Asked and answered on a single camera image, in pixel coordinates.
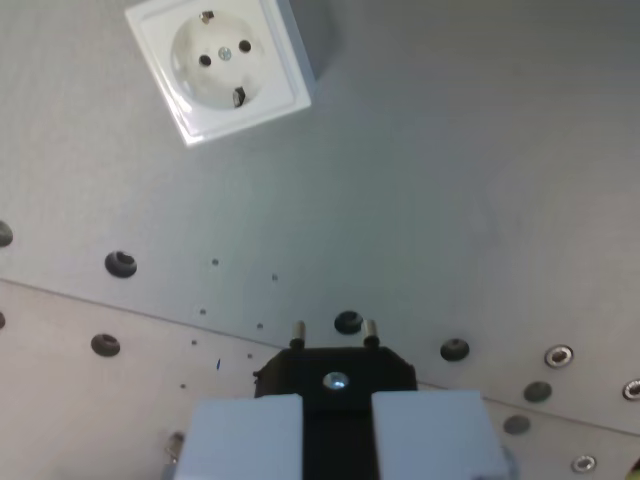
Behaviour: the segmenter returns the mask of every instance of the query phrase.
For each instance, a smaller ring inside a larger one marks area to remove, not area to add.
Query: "white panel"
[[[0,306],[3,480],[158,480],[169,436],[186,431],[198,402],[252,396],[251,373],[277,353],[2,282]],[[89,347],[96,332],[116,336],[120,354],[96,356]],[[487,408],[521,480],[574,479],[569,465],[584,453],[598,460],[590,478],[622,480],[640,456],[637,437],[493,402]],[[514,413],[531,419],[519,437],[501,430]]]
[[[198,405],[175,480],[302,480],[302,397]]]
[[[190,151],[133,3],[0,5],[2,278],[272,345],[355,309],[424,381],[640,433],[638,2],[294,1],[317,103]]]
[[[479,392],[378,392],[371,405],[381,480],[508,480]]]

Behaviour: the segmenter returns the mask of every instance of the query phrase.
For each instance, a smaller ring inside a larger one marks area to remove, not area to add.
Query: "white socket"
[[[126,15],[188,146],[311,105],[288,0],[151,0]]]

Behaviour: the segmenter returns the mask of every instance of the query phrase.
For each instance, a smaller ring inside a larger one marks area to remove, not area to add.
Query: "metal plate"
[[[424,381],[640,433],[637,2],[294,0],[314,106],[194,150],[132,3],[0,5],[2,278],[273,345],[352,309]]]
[[[158,480],[169,460],[165,444],[188,427],[196,403],[252,396],[251,372],[277,352],[3,282],[0,305],[7,317],[0,330],[0,427],[7,432],[0,470],[8,480]],[[89,345],[105,331],[122,345],[112,358]],[[521,480],[575,478],[570,463],[585,453],[598,460],[589,478],[622,480],[640,455],[637,437],[494,402],[487,408]],[[515,413],[531,419],[518,437],[502,432]]]

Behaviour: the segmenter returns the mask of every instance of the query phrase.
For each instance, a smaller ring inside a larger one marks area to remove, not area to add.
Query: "white surface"
[[[133,0],[0,2],[0,277],[280,346],[355,309],[422,381],[640,433],[640,3],[291,1],[313,108],[188,150]]]
[[[3,480],[158,480],[169,436],[187,430],[197,404],[252,397],[252,372],[277,353],[4,282],[0,310],[7,317],[0,330]],[[96,332],[115,335],[120,354],[96,356],[89,347]],[[502,443],[518,459],[521,480],[575,480],[569,466],[584,453],[598,459],[586,478],[622,480],[640,457],[640,438],[486,405]],[[502,432],[514,413],[531,418],[529,433]]]
[[[372,395],[381,480],[508,480],[507,465],[479,392]]]
[[[214,12],[206,25],[198,19],[203,11]],[[277,0],[150,0],[126,13],[187,145],[311,105],[313,79],[304,76],[310,73],[309,60],[304,50],[294,49],[291,37],[299,38],[295,19],[283,17]],[[255,48],[245,54],[238,49],[243,32]],[[232,51],[230,60],[218,57],[221,47]],[[204,54],[211,58],[208,68],[198,62]],[[247,60],[258,56],[259,62]],[[232,79],[239,84],[229,87]],[[236,87],[247,94],[239,108],[233,108]]]
[[[207,400],[175,480],[302,480],[302,397]]]

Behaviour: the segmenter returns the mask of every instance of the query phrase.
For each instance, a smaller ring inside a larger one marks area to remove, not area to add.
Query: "mounting hole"
[[[211,57],[209,55],[200,55],[200,58],[198,59],[198,63],[202,67],[210,67],[211,66]]]
[[[11,227],[0,220],[0,248],[8,247],[13,242],[13,231]]]
[[[524,389],[523,395],[527,402],[541,403],[547,400],[553,389],[547,382],[532,382]]]
[[[138,271],[138,264],[128,253],[122,251],[111,252],[104,259],[107,271],[118,278],[132,277]]]
[[[622,396],[627,400],[640,400],[640,379],[631,380],[622,389]]]
[[[573,349],[567,345],[556,345],[544,354],[544,363],[551,368],[566,367],[573,361]]]
[[[251,43],[248,40],[242,40],[238,44],[238,48],[242,53],[249,53],[251,51]]]
[[[589,473],[596,469],[596,459],[592,455],[580,455],[571,462],[571,470],[575,473]]]
[[[335,329],[343,335],[353,335],[362,329],[362,315],[347,310],[336,317],[333,322]]]
[[[509,435],[522,435],[531,428],[531,421],[524,415],[513,415],[507,418],[502,429]]]
[[[461,338],[447,340],[440,347],[440,356],[447,362],[459,362],[469,355],[469,344]]]
[[[120,342],[106,333],[100,333],[91,339],[91,348],[101,357],[114,357],[120,353]]]

